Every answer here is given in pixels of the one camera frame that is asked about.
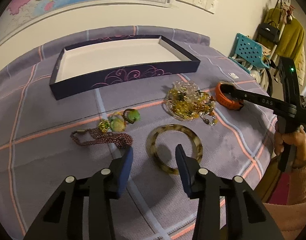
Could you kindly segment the pink right sleeve forearm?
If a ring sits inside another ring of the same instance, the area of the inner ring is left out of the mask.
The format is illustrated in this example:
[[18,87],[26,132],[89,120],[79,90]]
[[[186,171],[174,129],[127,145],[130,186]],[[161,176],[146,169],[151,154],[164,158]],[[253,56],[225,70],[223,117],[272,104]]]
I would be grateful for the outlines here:
[[296,239],[306,225],[306,161],[290,174],[286,205],[265,203],[284,239]]

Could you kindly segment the person's right hand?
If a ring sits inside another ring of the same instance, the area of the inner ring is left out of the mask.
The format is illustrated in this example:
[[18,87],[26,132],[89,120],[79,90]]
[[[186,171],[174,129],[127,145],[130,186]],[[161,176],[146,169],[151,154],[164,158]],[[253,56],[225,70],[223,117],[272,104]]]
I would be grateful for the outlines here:
[[284,145],[294,145],[296,147],[296,156],[293,162],[293,168],[301,168],[306,165],[306,133],[303,127],[293,133],[282,134],[278,127],[275,125],[274,134],[274,153],[280,155],[284,151]]

